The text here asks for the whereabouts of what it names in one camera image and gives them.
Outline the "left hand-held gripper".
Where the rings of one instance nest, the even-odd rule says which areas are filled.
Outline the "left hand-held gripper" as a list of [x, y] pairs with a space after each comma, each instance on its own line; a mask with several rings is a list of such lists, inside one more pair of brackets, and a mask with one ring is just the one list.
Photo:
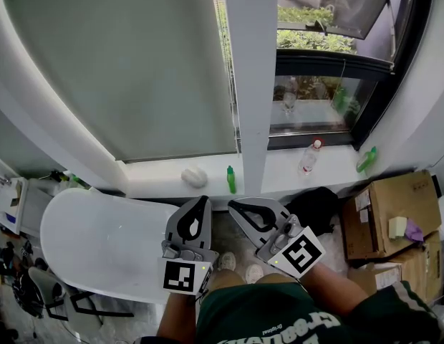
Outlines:
[[158, 259], [164, 290], [184, 295], [204, 292], [219, 257], [218, 252], [209, 250], [211, 228], [212, 205], [207, 196], [191, 199], [169, 218], [163, 255]]

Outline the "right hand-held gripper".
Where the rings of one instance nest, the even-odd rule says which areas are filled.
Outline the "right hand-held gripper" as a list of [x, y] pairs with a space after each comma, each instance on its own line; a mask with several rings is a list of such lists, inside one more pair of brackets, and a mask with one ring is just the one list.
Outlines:
[[[234, 199], [228, 202], [228, 211], [254, 246], [262, 247], [256, 256], [293, 278], [300, 279], [325, 255], [311, 228], [302, 227], [298, 217], [289, 216], [275, 199]], [[278, 226], [283, 219], [281, 228], [269, 238], [269, 225]]]

